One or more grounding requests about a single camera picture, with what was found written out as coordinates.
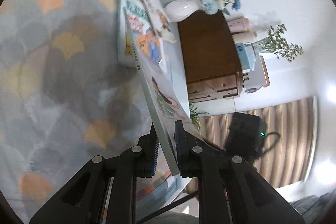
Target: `brown curtain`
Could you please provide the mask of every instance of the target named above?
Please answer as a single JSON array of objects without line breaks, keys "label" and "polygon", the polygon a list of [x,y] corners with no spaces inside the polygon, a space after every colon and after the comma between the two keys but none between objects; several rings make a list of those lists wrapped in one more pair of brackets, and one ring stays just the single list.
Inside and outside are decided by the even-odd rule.
[{"label": "brown curtain", "polygon": [[[243,113],[260,116],[267,123],[267,133],[276,131],[281,134],[278,145],[255,162],[254,166],[260,175],[274,188],[303,180],[307,172],[313,140],[313,98]],[[201,117],[201,135],[224,148],[231,117],[232,114]],[[274,140],[274,135],[268,137],[265,147],[272,145]]]}]

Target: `picture book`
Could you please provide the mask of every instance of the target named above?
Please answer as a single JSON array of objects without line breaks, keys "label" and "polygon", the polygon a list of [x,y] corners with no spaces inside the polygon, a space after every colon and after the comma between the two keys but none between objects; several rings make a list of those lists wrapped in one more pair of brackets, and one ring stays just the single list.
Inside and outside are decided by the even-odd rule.
[{"label": "picture book", "polygon": [[166,72],[167,68],[162,40],[155,35],[147,11],[141,0],[119,0],[119,63],[135,67],[126,22],[129,22],[134,40],[146,58]]},{"label": "picture book", "polygon": [[179,173],[179,168],[176,162],[174,141],[175,122],[182,120],[186,131],[198,138],[201,138],[201,136],[176,98],[172,83],[141,49],[141,44],[137,42],[137,31],[132,28],[131,18],[128,19],[127,31],[131,38],[132,53],[157,137],[169,169],[172,175],[176,175]]},{"label": "picture book", "polygon": [[163,41],[175,43],[176,39],[169,28],[169,18],[159,0],[142,0],[148,12],[155,34]]}]

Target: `patterned bedspread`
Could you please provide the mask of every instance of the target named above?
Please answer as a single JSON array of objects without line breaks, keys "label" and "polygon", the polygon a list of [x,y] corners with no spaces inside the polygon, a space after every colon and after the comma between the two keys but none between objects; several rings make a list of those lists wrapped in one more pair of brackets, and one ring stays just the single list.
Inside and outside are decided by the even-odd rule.
[{"label": "patterned bedspread", "polygon": [[[90,158],[149,133],[137,71],[118,65],[118,0],[5,0],[0,6],[0,189],[33,214]],[[141,199],[169,175],[159,155]]]}]

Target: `silver bolt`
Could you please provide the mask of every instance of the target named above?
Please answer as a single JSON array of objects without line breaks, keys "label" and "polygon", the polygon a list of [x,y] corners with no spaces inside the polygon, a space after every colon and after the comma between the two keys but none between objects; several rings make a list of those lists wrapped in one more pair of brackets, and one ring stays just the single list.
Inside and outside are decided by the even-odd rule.
[{"label": "silver bolt", "polygon": [[101,156],[94,156],[93,158],[92,158],[92,161],[94,162],[94,163],[99,163],[99,162],[101,162],[103,160],[103,158],[101,157]]},{"label": "silver bolt", "polygon": [[233,161],[234,163],[236,163],[236,164],[239,164],[239,163],[241,163],[243,160],[242,160],[241,157],[239,157],[239,156],[233,156],[233,157],[232,157],[232,161]]},{"label": "silver bolt", "polygon": [[201,153],[201,152],[203,151],[203,148],[200,147],[200,146],[194,146],[194,147],[193,147],[193,151],[194,151],[195,153]]},{"label": "silver bolt", "polygon": [[136,145],[136,146],[133,146],[133,147],[132,147],[132,151],[133,151],[134,153],[138,153],[138,152],[140,152],[141,150],[142,150],[141,146]]}]

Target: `wooden cabinet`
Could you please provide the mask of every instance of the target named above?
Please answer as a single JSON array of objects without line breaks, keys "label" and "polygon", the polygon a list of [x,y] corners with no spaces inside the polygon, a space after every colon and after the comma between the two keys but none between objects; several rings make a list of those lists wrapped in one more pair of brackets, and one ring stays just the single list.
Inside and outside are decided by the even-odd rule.
[{"label": "wooden cabinet", "polygon": [[221,12],[197,11],[178,23],[190,102],[239,96],[243,74]]}]

